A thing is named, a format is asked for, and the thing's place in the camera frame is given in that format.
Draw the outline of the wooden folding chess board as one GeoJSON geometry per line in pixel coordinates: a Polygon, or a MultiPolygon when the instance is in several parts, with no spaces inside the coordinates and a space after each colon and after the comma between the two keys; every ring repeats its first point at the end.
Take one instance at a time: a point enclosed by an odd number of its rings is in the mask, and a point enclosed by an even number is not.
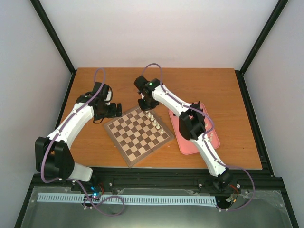
{"type": "Polygon", "coordinates": [[[128,167],[133,167],[174,139],[174,134],[155,111],[142,111],[139,106],[124,112],[121,117],[110,120],[104,128],[128,167]],[[157,130],[156,126],[153,126],[148,112],[154,116],[160,129],[157,130]]]}

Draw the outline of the black aluminium frame rail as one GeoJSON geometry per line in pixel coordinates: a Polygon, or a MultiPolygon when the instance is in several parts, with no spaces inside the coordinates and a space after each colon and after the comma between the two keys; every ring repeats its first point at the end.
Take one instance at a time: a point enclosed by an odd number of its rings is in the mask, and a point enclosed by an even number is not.
{"type": "MultiPolygon", "coordinates": [[[[232,170],[232,175],[230,186],[240,185],[241,190],[279,190],[286,193],[282,178],[273,176],[268,170],[232,170]]],[[[213,180],[204,169],[94,168],[93,179],[82,184],[86,190],[101,184],[106,192],[123,188],[152,188],[219,194],[213,180]]]]}

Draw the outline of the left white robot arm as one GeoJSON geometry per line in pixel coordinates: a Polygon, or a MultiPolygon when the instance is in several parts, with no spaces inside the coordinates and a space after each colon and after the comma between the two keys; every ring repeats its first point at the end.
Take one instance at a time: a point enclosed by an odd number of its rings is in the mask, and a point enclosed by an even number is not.
{"type": "Polygon", "coordinates": [[[71,146],[82,128],[89,122],[100,124],[105,118],[122,116],[122,105],[112,102],[112,88],[96,82],[91,92],[80,95],[67,118],[47,137],[35,141],[36,170],[47,182],[53,180],[80,180],[88,191],[98,188],[99,179],[90,167],[78,164],[71,154],[71,146]]]}

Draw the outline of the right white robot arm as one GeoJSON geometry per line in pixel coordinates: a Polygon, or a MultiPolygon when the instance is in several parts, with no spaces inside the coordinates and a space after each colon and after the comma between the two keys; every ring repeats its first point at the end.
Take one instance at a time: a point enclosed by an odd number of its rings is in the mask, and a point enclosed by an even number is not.
{"type": "Polygon", "coordinates": [[[231,171],[222,162],[207,136],[207,116],[200,108],[200,104],[184,102],[157,78],[148,81],[144,76],[139,76],[135,79],[134,85],[142,96],[138,99],[141,110],[152,110],[161,103],[172,111],[179,118],[181,136],[193,143],[207,164],[210,175],[216,178],[214,184],[220,188],[229,185],[232,181],[231,171]]]}

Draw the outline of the pink rubber tray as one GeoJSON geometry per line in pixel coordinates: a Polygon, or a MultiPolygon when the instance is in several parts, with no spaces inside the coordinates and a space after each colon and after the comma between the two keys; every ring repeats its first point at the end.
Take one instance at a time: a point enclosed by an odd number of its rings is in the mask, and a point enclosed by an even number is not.
{"type": "MultiPolygon", "coordinates": [[[[174,132],[175,132],[175,136],[176,136],[176,140],[177,140],[180,152],[184,155],[191,155],[191,154],[199,153],[196,146],[192,142],[184,139],[182,137],[182,135],[180,134],[179,118],[177,116],[175,116],[175,114],[171,110],[169,110],[169,116],[170,116],[171,123],[172,123],[173,129],[174,129],[174,132]]],[[[210,141],[210,143],[214,149],[217,149],[220,146],[220,141],[217,136],[217,133],[216,133],[215,129],[213,129],[212,131],[210,131],[207,134],[208,138],[210,138],[210,133],[213,133],[212,141],[210,141]]]]}

